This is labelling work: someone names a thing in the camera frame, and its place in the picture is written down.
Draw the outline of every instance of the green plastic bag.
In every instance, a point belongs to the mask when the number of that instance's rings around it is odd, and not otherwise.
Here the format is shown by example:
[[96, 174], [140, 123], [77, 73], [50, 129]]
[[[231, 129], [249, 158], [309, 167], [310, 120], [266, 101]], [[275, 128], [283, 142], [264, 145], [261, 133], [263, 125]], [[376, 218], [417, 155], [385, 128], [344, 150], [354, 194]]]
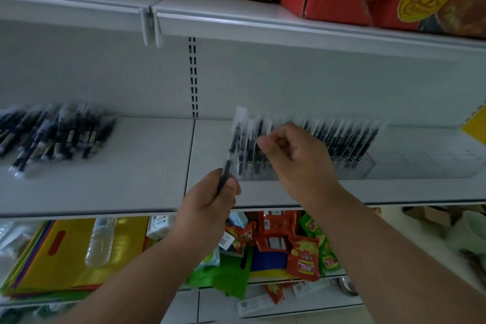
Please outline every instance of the green plastic bag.
[[186, 284], [193, 288], [214, 287], [244, 300], [252, 258], [253, 247], [250, 246], [245, 248], [243, 258], [220, 254], [219, 266], [197, 269], [186, 279]]
[[334, 272], [341, 268], [341, 264], [337, 260], [336, 254], [332, 250], [328, 239], [319, 228], [317, 223], [309, 214], [305, 214], [300, 218], [300, 225], [308, 237], [319, 238], [319, 273], [322, 277], [326, 272]]

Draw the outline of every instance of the hand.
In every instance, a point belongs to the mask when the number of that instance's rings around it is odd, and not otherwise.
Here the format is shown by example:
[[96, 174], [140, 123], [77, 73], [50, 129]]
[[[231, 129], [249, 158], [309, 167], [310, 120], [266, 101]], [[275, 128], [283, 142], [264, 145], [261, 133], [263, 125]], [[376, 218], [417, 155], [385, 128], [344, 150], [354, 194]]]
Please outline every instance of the hand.
[[238, 181], [229, 175], [216, 196], [221, 174], [221, 168], [213, 170], [191, 188], [182, 199], [175, 225], [167, 236], [194, 257], [194, 268], [218, 246], [235, 196], [241, 193]]
[[285, 192], [313, 214], [322, 202], [343, 190], [325, 145], [293, 123], [258, 138]]

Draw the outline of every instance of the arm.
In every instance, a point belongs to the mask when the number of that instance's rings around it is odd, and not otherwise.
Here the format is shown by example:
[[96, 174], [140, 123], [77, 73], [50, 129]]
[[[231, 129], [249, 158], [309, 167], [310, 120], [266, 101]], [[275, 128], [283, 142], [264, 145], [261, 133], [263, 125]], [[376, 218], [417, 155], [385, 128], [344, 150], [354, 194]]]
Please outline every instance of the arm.
[[186, 278], [221, 241], [241, 193], [229, 178], [216, 196], [221, 169], [210, 172], [182, 200], [167, 237], [130, 262], [56, 324], [159, 324]]
[[345, 191], [320, 141], [285, 124], [258, 144], [329, 238], [376, 323], [484, 322], [486, 297]]

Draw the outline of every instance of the plastic water bottle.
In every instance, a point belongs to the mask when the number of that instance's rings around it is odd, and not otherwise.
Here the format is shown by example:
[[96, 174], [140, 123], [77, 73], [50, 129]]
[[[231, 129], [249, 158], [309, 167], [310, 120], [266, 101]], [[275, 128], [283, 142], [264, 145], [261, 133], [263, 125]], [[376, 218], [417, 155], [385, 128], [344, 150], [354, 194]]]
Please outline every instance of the plastic water bottle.
[[98, 268], [110, 260], [116, 218], [96, 218], [86, 252], [85, 265]]

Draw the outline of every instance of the barcode label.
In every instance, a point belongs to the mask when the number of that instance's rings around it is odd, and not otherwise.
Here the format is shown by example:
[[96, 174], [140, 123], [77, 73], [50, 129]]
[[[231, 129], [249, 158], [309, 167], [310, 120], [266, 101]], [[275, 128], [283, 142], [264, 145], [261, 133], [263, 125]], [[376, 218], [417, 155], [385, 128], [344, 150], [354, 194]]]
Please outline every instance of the barcode label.
[[286, 249], [285, 240], [279, 237], [270, 237], [268, 239], [268, 245], [271, 249]]
[[330, 285], [329, 279], [319, 279], [317, 282], [299, 282], [292, 286], [295, 296], [305, 296]]
[[234, 236], [225, 231], [225, 234], [222, 236], [221, 242], [219, 243], [219, 247], [223, 250], [227, 250], [234, 240]]
[[271, 308], [275, 306], [269, 295], [249, 298], [236, 304], [240, 316], [248, 315], [251, 312]]
[[117, 223], [116, 218], [96, 218], [93, 229], [111, 228]]

